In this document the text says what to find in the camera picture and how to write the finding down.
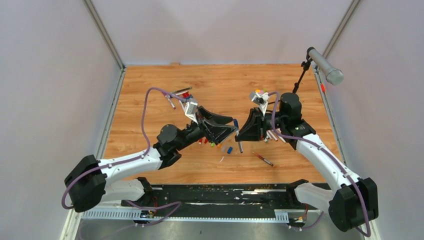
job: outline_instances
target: white backdrop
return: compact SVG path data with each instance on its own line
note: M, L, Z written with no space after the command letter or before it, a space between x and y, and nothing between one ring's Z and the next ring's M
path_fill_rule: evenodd
M300 63L350 0L93 0L126 65Z
M81 0L0 5L0 239L54 240L64 179L96 152L119 69Z
M424 2L366 0L329 61L327 84L347 164L377 183L383 240L423 239Z

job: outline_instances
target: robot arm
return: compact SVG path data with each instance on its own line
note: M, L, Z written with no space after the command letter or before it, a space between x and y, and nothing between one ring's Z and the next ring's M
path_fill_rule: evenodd
M87 171L100 169L81 178L69 190L75 211L87 211L101 202L139 200L150 188L145 178L130 181L121 179L169 167L181 158L178 151L199 139L206 137L211 143L219 144L237 130L235 126L226 125L233 121L232 117L214 114L202 106L197 107L195 100L190 100L184 113L192 120L191 124L187 124L183 130L172 124L165 125L157 136L158 142L144 156L147 149L112 159L97 160L93 155L84 157L65 178L67 187Z
M256 92L251 93L249 97L259 107L250 110L247 122L239 130L235 140L237 142L260 141L266 137L267 130L273 129L272 124L274 124L275 128L286 136L284 140L314 165L330 187L330 190L322 189L304 179L289 184L287 200L293 207L308 204L329 213L333 223L343 232L362 225L365 222L362 205L354 186L348 179L350 176L364 198L368 218L373 220L378 217L375 182L371 178L361 179L323 144L316 131L302 119L302 104L295 93L288 92L281 96L274 123L272 123L271 113L266 113L266 109L263 108L267 105L268 94L263 96ZM339 161L343 170L324 151Z

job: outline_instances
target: blue object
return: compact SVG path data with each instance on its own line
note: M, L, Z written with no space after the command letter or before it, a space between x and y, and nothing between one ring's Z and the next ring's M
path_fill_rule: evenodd
M239 122L237 121L237 119L233 118L232 122L234 123L234 126L239 129Z

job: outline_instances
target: wooden tabletop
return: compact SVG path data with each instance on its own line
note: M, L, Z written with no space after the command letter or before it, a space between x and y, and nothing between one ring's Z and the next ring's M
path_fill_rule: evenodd
M301 73L300 64L130 66L123 80L104 157L124 156L147 147L141 132L141 116L150 87L169 92L192 87L189 93L200 106L236 118L242 127L250 108L256 107L248 98L251 91L291 92ZM312 70L305 74L297 93L303 118L339 156ZM144 129L152 144L157 142L156 137L164 125L173 124L183 129L190 123L178 101L173 99L173 103L176 110L160 92L150 92ZM232 153L227 154L216 146L194 143L180 151L182 157L174 165L134 177L146 177L151 184L291 183L299 179L325 182L314 166L288 143L270 140L242 144L244 153L239 152L234 136L230 136L222 144L233 147ZM254 156L252 151L271 161L274 167Z

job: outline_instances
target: gray floor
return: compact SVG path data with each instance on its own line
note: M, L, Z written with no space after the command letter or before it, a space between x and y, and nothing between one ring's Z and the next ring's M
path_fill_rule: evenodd
M308 214L313 223L318 214ZM228 223L164 221L160 224L129 227L114 235L118 229L133 225L131 220L82 220L76 240L363 240L356 231L339 231L328 215L314 228L302 232L279 223Z

